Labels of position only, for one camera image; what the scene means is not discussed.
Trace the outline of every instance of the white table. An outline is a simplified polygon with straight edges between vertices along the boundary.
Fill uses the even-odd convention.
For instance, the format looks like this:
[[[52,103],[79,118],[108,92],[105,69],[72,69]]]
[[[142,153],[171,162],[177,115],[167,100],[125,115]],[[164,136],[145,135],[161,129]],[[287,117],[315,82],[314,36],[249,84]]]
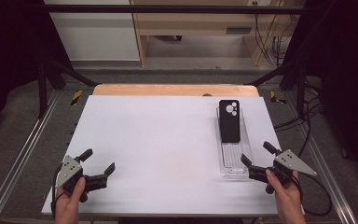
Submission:
[[[253,163],[270,166],[262,146],[280,148],[260,97],[90,96],[67,155],[92,148],[85,175],[117,169],[79,212],[115,217],[246,217],[277,214],[266,184],[220,174],[214,121],[222,99],[240,101]],[[51,195],[42,213],[51,214]]]

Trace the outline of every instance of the phone case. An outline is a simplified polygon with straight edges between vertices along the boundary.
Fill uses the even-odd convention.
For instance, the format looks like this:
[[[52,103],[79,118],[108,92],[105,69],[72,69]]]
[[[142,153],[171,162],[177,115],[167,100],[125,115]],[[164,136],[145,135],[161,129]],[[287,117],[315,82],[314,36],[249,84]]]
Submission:
[[[219,102],[219,126],[222,143],[240,142],[240,102],[237,100]]]

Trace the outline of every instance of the wall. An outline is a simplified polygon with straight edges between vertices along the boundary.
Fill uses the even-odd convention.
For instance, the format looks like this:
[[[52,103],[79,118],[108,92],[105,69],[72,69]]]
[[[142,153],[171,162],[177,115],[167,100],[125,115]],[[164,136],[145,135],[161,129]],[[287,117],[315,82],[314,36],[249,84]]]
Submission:
[[[128,0],[45,0],[46,4],[129,5]],[[139,61],[131,14],[50,13],[71,61]]]

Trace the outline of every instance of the cable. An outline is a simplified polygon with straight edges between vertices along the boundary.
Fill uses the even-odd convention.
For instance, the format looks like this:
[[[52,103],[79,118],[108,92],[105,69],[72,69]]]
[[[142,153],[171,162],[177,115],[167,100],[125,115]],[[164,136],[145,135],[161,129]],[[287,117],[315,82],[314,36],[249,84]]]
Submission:
[[[257,221],[258,217],[254,217],[254,219],[252,219],[251,224],[255,224],[255,222]]]
[[[56,186],[56,183],[57,183],[57,176],[58,176],[58,173],[61,170],[61,167],[62,167],[62,163],[60,163],[60,166],[57,167],[56,171],[54,172],[54,177],[53,177],[53,181],[52,181],[52,184],[51,184],[51,204],[50,204],[50,207],[51,207],[51,213],[52,213],[54,219],[55,219],[55,208],[56,208],[56,202],[57,202],[57,199],[55,197],[55,186]]]
[[[317,104],[317,105],[314,105],[313,107],[310,108],[309,111],[306,112],[306,113],[309,113],[309,114],[310,114],[310,118],[312,118],[313,116],[315,116],[316,114],[318,114],[318,113],[320,112],[320,110],[317,110],[317,111],[314,111],[314,112],[312,111],[314,108],[316,108],[316,107],[319,106],[319,105],[321,105],[321,104],[319,103],[319,104]],[[297,116],[297,117],[295,117],[295,118],[293,118],[293,119],[290,119],[289,121],[286,121],[285,123],[280,123],[280,124],[274,125],[274,129],[275,129],[276,132],[280,132],[280,131],[284,131],[284,130],[288,130],[288,129],[294,128],[294,127],[296,127],[297,125],[299,125],[299,124],[301,124],[301,123],[304,122],[304,121],[302,121],[302,122],[300,122],[300,123],[298,123],[298,124],[296,124],[296,125],[294,125],[294,126],[291,126],[290,128],[284,129],[284,130],[276,130],[276,129],[280,129],[280,128],[282,128],[282,127],[288,126],[288,125],[290,125],[290,124],[292,124],[292,123],[294,123],[294,122],[296,122],[296,121],[298,121],[298,120],[300,120],[300,117],[299,117],[299,116]]]
[[[280,170],[275,170],[275,171],[277,171],[280,175],[284,175],[286,178],[290,179],[292,181],[292,183],[297,187],[298,192],[300,194],[300,201],[301,201],[301,204],[302,204],[303,203],[303,198],[304,198],[304,193],[303,193],[303,190],[301,188],[301,185],[300,185],[300,182],[298,181],[298,179],[293,174],[291,174],[291,176],[289,176],[289,175],[285,174],[284,172],[282,172]],[[313,180],[317,185],[319,185],[324,190],[324,192],[326,193],[327,200],[329,202],[326,211],[324,211],[322,213],[312,212],[312,211],[310,211],[309,209],[307,209],[303,205],[304,212],[306,212],[308,214],[311,214],[311,215],[314,215],[314,216],[317,216],[317,217],[326,216],[327,214],[329,214],[331,212],[331,209],[333,208],[333,202],[331,201],[331,196],[328,193],[326,187],[321,182],[319,182],[316,178],[314,178],[313,176],[305,175],[305,174],[302,174],[302,175],[307,176],[308,178]]]
[[[310,103],[318,98],[319,98],[319,96],[316,96],[308,102],[307,111],[310,110]],[[300,149],[300,152],[298,153],[299,158],[301,157],[302,153],[304,152],[305,146],[307,145],[308,140],[310,139],[310,113],[306,113],[306,115],[307,115],[308,132],[307,132],[307,136],[305,137],[304,144],[303,144],[302,148]]]
[[[260,38],[260,41],[261,41],[261,44],[262,44],[263,48],[261,48],[260,43],[258,42],[257,34],[258,34],[258,36],[259,36],[259,38]],[[264,42],[263,42],[263,38],[261,37],[261,34],[260,34],[259,30],[258,30],[258,14],[255,14],[255,42],[256,42],[257,46],[260,48],[261,52],[262,52],[263,55],[264,55],[264,58],[266,58],[266,60],[268,61],[268,63],[270,63],[270,64],[272,64],[272,65],[275,65],[275,63],[269,58],[269,56],[268,56],[267,53],[265,52],[266,46],[265,46],[265,44],[264,44]]]
[[[329,214],[331,212],[331,209],[333,208],[333,202],[331,201],[331,196],[330,194],[328,193],[326,187],[321,183],[319,182],[315,177],[311,176],[311,175],[304,175],[308,178],[310,178],[311,180],[313,180],[316,184],[318,184],[323,190],[324,192],[326,193],[326,196],[327,196],[327,200],[329,202],[328,204],[328,207],[326,209],[326,211],[322,212],[322,213],[315,213],[315,212],[311,212],[310,210],[306,209],[304,206],[304,211],[308,214],[311,214],[311,215],[314,215],[316,217],[324,217],[326,216],[327,214]]]

